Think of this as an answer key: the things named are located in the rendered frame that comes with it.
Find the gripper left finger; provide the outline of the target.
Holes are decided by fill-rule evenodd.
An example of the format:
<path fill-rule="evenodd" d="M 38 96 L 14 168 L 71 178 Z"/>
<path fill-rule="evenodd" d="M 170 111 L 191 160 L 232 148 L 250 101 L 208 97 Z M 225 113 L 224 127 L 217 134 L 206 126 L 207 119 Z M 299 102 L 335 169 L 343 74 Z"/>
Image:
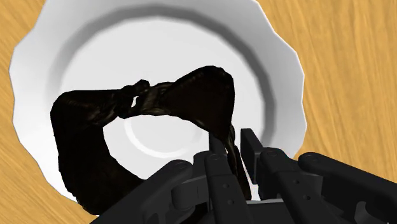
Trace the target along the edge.
<path fill-rule="evenodd" d="M 91 224 L 254 224 L 222 142 L 173 160 Z"/>

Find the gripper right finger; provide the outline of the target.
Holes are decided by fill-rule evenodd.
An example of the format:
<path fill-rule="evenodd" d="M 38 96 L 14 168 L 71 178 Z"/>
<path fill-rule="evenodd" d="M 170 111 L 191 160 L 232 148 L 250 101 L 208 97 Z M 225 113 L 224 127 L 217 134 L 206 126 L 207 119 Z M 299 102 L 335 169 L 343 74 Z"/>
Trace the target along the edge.
<path fill-rule="evenodd" d="M 260 198 L 281 196 L 295 224 L 397 224 L 397 183 L 319 153 L 293 160 L 251 129 L 240 150 Z"/>

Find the white scalloped plate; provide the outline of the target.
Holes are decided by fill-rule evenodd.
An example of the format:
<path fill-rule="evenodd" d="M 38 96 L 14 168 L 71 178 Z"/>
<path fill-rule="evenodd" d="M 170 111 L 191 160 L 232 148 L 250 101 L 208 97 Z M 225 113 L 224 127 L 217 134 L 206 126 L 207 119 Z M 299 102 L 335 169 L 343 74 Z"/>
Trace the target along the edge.
<path fill-rule="evenodd" d="M 234 127 L 294 157 L 307 128 L 304 73 L 256 0 L 46 0 L 11 56 L 13 126 L 46 181 L 71 198 L 50 122 L 61 93 L 174 81 L 206 65 L 234 78 Z"/>

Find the dark brown twisted pretzel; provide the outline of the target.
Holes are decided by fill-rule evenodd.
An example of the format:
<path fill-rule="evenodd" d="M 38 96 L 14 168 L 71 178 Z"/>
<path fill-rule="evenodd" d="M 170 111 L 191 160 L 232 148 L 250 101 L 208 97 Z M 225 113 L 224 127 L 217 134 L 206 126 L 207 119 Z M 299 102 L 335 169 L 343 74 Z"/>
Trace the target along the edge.
<path fill-rule="evenodd" d="M 235 145 L 234 104 L 233 78 L 216 66 L 156 85 L 139 80 L 120 89 L 64 92 L 50 111 L 63 183 L 85 211 L 103 214 L 143 182 L 111 156 L 104 127 L 116 118 L 167 115 L 192 122 L 219 139 L 244 197 L 251 199 Z"/>

